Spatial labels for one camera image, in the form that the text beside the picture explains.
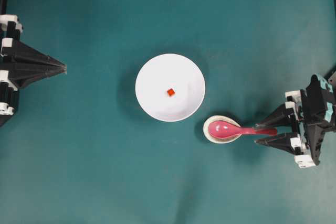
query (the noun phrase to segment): teal table surface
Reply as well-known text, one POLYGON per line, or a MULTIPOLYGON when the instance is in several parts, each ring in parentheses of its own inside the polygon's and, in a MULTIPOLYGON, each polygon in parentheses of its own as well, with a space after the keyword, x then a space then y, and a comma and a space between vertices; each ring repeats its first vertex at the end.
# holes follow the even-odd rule
POLYGON ((335 223, 335 134, 320 166, 299 169, 256 136, 218 145, 202 132, 215 114, 253 125, 326 74, 334 0, 8 0, 7 12, 68 74, 24 89, 0 129, 0 223, 335 223), (134 94, 141 66, 166 52, 206 81, 176 123, 134 94))

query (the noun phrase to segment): pink spoon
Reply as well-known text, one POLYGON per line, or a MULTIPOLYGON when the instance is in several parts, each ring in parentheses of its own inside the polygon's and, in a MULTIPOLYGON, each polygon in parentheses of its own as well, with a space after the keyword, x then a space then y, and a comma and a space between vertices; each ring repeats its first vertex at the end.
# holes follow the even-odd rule
POLYGON ((266 134, 274 136, 278 134, 276 128, 256 130, 254 128, 238 127, 224 121, 212 122, 208 127, 208 131, 211 136, 221 139, 235 135, 266 134))

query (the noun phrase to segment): white plate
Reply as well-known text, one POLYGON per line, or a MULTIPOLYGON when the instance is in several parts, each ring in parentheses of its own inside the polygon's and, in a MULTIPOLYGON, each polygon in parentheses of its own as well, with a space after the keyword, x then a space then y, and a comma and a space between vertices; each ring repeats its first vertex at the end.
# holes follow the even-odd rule
POLYGON ((141 108, 151 117, 176 122, 191 116, 202 104, 205 81, 198 66, 176 54, 159 55, 139 71, 135 94, 141 108), (169 96, 167 90, 175 94, 169 96))

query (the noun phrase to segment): white bracket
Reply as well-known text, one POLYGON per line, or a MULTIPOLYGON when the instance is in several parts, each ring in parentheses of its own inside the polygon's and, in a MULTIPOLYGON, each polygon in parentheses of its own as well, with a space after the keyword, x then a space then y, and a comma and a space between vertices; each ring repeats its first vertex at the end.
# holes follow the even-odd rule
POLYGON ((22 24, 19 22, 18 17, 16 15, 9 15, 9 14, 5 14, 5 15, 0 15, 0 24, 1 24, 1 29, 3 31, 7 31, 7 25, 8 22, 15 22, 15 29, 20 30, 20 33, 23 32, 23 26, 22 24))

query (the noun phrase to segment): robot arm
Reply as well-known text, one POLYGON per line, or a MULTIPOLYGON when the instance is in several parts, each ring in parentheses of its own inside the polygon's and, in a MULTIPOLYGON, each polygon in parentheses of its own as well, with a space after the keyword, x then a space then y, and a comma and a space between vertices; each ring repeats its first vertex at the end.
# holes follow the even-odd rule
POLYGON ((333 87, 325 78, 314 74, 306 90, 286 92, 285 96, 287 102, 257 127, 289 126, 291 131, 259 139, 256 143, 293 154, 300 168, 317 166, 324 134, 336 131, 333 87))

